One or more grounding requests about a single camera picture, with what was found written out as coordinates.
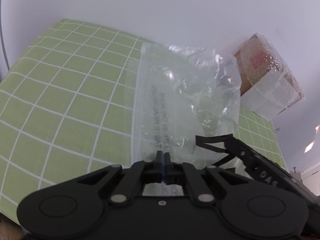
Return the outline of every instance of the wooden floor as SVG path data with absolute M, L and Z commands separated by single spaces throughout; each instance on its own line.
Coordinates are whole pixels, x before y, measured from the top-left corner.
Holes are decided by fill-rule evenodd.
M 21 227 L 0 214 L 0 239 L 20 240 L 23 237 Z

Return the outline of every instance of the grid pattern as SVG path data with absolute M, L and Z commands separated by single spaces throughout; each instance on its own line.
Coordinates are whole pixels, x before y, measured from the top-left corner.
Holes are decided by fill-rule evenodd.
M 0 84 L 1 213 L 18 222 L 17 205 L 29 193 L 112 163 L 131 165 L 143 42 L 150 41 L 61 20 L 12 66 Z M 235 136 L 285 167 L 271 122 L 241 110 Z
M 234 136 L 288 171 L 271 121 L 268 122 L 254 112 L 241 108 Z

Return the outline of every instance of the ziplock bag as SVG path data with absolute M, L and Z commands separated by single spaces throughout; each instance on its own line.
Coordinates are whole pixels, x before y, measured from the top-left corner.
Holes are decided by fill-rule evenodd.
M 241 79 L 233 56 L 206 48 L 143 44 L 132 117 L 131 161 L 157 150 L 204 168 L 226 156 L 196 146 L 195 135 L 234 132 Z

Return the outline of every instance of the gray cable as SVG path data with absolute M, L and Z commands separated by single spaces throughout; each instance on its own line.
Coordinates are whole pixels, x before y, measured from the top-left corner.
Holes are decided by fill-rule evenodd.
M 7 69 L 8 69 L 8 70 L 10 70 L 9 62 L 8 62 L 8 58 L 7 58 L 7 54 L 6 54 L 6 52 L 5 52 L 5 48 L 4 48 L 3 35 L 2 35 L 2 24 L 1 24 L 1 0 L 0 0 L 0 37 L 1 37 L 1 46 L 2 46 L 2 51 L 3 51 L 4 60 L 5 60 L 5 63 L 6 63 L 6 65 L 7 65 Z

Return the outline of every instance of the bubble wrapped box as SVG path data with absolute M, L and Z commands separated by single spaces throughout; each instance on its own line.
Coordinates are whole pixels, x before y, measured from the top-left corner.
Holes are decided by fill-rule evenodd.
M 270 121 L 303 100 L 300 85 L 265 36 L 254 34 L 235 56 L 242 80 L 242 108 Z

